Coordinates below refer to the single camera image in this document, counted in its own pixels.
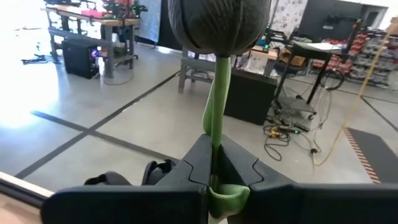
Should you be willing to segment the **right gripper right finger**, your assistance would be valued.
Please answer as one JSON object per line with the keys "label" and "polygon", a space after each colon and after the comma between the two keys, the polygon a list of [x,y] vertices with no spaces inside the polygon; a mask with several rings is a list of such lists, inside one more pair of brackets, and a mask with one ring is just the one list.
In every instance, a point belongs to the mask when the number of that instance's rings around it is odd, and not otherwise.
{"label": "right gripper right finger", "polygon": [[397,224],[396,184],[298,184],[227,136],[221,146],[221,181],[250,189],[229,223]]}

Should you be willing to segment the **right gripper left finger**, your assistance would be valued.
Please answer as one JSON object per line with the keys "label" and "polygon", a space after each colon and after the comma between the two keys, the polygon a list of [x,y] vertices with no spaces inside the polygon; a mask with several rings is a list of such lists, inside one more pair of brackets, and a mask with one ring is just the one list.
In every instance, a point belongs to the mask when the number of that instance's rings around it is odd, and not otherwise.
{"label": "right gripper left finger", "polygon": [[63,189],[42,205],[43,223],[181,223],[208,221],[212,145],[202,134],[155,185],[84,185]]}

